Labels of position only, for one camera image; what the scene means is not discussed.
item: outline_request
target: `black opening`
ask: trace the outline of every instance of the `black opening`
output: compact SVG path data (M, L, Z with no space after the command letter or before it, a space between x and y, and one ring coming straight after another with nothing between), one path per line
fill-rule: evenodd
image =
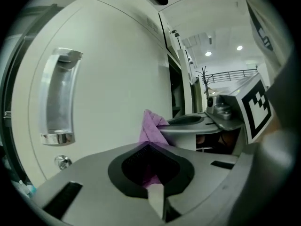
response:
M196 135L197 151L216 154L232 154L240 129L213 134Z
M225 168L225 169L232 169L234 167L233 163L223 162L223 161L214 161L211 163L211 165L214 165L219 168Z
M192 116L183 116L180 118L173 119L169 121L169 125L192 125L200 123L204 120L201 116L192 115Z
M157 175L165 185L180 171L180 165L175 160L159 152L152 146L145 146L122 163L124 175L138 185L143 185L147 167L151 169L149 176Z
M184 89L182 81L182 72L177 70L176 66L172 66L172 59L168 57L169 63L169 75L170 75L170 85L171 85L171 97L172 97L172 107L173 107L173 118L176 116L184 115Z
M43 210L51 216L61 219L83 186L69 182Z

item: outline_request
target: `white appliance door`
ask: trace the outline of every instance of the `white appliance door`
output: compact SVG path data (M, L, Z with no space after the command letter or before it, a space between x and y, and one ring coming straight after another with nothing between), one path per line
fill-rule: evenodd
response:
M97 0L62 25L40 58L29 101L32 146L46 178L60 171L54 162L58 155L75 162L137 142L145 109L167 120L172 118L167 54L156 40L134 19ZM51 69L45 71L58 66L55 59L49 60L56 48L72 49L82 56L77 71L70 74L76 76L74 93L66 94L70 96L67 101L73 104L69 113L75 141L53 146L43 144L40 138L41 124L51 124L52 118L46 116L43 121L39 112L43 106L55 108L60 103L40 97L41 83L45 82L43 73L50 75L46 80L57 81L55 89L65 86L60 77L51 78L56 76Z

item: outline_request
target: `chrome handle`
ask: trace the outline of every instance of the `chrome handle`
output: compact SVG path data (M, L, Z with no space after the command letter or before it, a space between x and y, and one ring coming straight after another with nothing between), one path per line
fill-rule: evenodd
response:
M57 156L55 158L55 163L58 165L60 170L64 170L72 164L70 158L64 155Z
M43 71L40 87L40 138L46 145L75 141L73 93L82 53L56 48Z

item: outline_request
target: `pink towel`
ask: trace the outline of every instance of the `pink towel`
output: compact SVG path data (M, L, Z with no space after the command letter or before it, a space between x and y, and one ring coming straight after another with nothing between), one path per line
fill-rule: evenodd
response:
M157 128L157 126L165 125L168 125L168 122L162 116L159 116L150 110L145 110L139 142L159 142L168 145L168 142ZM148 165L143 178L143 187L147 188L151 184L161 184L161 182L157 175L152 172L151 166Z
M162 116L159 116L150 110L145 110L139 142L159 142L168 145L168 142L157 128L157 126L166 125L169 124Z

